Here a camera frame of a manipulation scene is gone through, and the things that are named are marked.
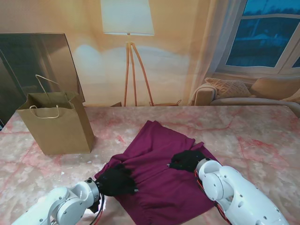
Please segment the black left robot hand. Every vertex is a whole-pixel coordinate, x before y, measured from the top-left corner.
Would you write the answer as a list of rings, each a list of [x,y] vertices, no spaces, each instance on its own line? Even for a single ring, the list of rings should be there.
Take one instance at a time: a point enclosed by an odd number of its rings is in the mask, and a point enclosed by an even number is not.
[[[96,178],[99,192],[113,197],[138,192],[136,183],[131,178],[131,173],[123,164],[117,164],[115,167],[107,169]]]

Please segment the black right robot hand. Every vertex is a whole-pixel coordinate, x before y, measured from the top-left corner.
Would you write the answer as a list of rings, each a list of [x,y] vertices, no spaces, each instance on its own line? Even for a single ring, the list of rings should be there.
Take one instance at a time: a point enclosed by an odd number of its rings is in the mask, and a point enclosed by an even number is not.
[[[206,157],[199,150],[184,150],[183,152],[174,154],[167,166],[175,170],[183,170],[192,173],[202,160],[207,161],[210,160],[210,158]]]

